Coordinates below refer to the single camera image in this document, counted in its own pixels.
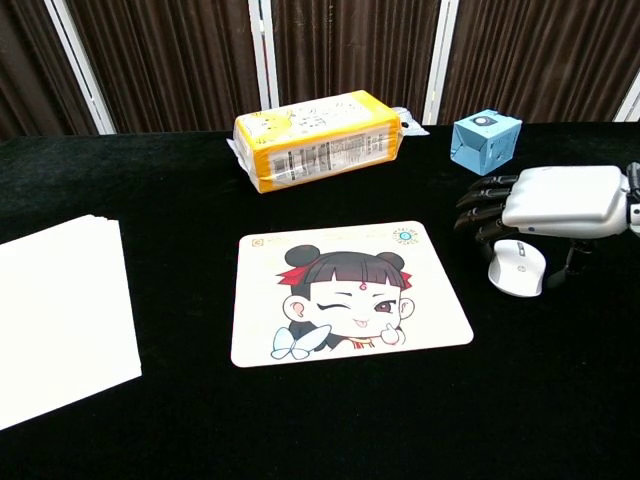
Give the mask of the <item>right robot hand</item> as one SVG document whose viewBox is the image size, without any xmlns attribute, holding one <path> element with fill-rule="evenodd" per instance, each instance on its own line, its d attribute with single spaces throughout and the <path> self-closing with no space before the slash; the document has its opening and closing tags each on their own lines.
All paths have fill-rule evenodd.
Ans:
<svg viewBox="0 0 640 480">
<path fill-rule="evenodd" d="M 639 165 L 542 166 L 485 176 L 456 206 L 454 228 L 473 230 L 493 286 L 536 297 L 583 270 L 596 240 L 639 231 Z M 522 234 L 568 239 L 563 268 L 546 275 L 545 257 Z"/>
</svg>

